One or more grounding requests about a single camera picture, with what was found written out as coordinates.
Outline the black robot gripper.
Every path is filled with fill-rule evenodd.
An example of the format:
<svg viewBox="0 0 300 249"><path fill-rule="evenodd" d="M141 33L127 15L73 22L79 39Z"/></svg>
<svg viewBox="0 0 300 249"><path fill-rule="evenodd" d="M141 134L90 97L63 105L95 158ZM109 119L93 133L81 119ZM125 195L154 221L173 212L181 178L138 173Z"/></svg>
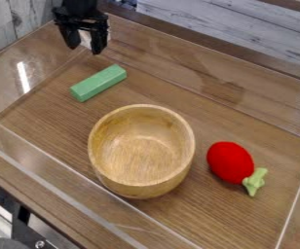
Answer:
<svg viewBox="0 0 300 249"><path fill-rule="evenodd" d="M101 54L109 44L109 16L98 10L98 0L63 0L53 8L55 24L70 49L81 44L79 30L90 31L90 47Z"/></svg>

